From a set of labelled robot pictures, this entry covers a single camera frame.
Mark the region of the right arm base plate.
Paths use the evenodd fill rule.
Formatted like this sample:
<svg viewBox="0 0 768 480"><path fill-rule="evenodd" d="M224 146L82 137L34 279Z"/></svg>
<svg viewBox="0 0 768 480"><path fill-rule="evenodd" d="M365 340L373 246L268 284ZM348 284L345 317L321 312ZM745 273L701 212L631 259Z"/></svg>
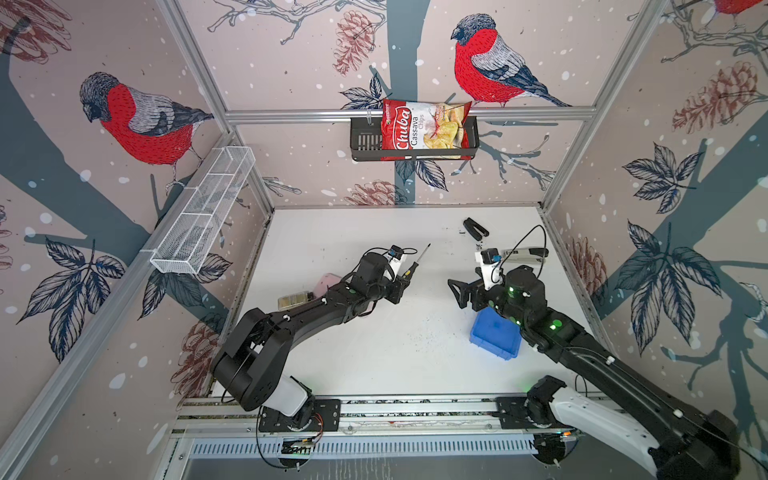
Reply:
<svg viewBox="0 0 768 480"><path fill-rule="evenodd" d="M525 396L502 396L495 399L497 412L494 416L499 420L502 430L529 429L564 429L565 424L559 422L550 406L539 400L529 400Z"/></svg>

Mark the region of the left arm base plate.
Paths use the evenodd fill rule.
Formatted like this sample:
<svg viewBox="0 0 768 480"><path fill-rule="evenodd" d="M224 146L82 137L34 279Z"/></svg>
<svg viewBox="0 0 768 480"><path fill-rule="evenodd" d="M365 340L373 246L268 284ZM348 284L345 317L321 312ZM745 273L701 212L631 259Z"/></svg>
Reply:
<svg viewBox="0 0 768 480"><path fill-rule="evenodd" d="M341 401L336 398L310 397L293 416L263 407L258 430L267 433L336 432L341 417Z"/></svg>

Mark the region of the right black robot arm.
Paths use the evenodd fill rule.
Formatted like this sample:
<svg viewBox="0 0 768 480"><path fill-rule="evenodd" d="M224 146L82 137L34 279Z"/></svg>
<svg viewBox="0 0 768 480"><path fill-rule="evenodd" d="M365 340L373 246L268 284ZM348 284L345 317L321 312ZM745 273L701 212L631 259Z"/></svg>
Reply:
<svg viewBox="0 0 768 480"><path fill-rule="evenodd" d="M460 307L491 308L523 340L581 376L617 404L607 408L547 375L527 394L530 420L574 427L614 448L658 479L734 479L741 470L735 424L663 391L605 349L584 327L548 306L529 266L499 280L455 281Z"/></svg>

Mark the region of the black yellow screwdriver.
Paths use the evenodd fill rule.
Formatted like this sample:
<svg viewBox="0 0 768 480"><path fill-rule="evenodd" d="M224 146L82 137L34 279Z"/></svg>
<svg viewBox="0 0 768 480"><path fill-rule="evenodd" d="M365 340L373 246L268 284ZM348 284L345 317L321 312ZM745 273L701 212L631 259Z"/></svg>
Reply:
<svg viewBox="0 0 768 480"><path fill-rule="evenodd" d="M425 247L425 248L424 248L424 249L421 251L421 253L419 254L419 256L416 258L416 260L415 260L415 261L414 261L414 262L411 264L411 266L410 266L410 267L409 267L409 268L408 268L408 269L405 271L405 273L402 275L402 280L403 280L403 281L404 281L406 284L409 284L409 283L411 282L411 280L412 280L412 278L413 278L413 276L414 276L414 274L415 274L416 270L417 270L417 269L418 269L418 267L419 267L419 264L420 264L420 261L422 260L422 257L423 257L423 256L426 254L426 252L429 250L429 248L430 248L430 247L431 247L431 244L430 244L430 243L428 243L428 244L426 245L426 247Z"/></svg>

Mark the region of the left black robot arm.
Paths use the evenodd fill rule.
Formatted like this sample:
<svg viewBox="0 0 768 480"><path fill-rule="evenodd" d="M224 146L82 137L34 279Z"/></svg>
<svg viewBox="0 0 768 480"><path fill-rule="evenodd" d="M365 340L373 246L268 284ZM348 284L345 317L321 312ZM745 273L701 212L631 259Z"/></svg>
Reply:
<svg viewBox="0 0 768 480"><path fill-rule="evenodd" d="M214 380L246 411L267 406L291 416L308 409L311 391L283 375L290 351L330 327L369 315L381 301L398 304L419 265L414 261L400 273L405 258L375 247L317 299L269 314L249 310L211 362Z"/></svg>

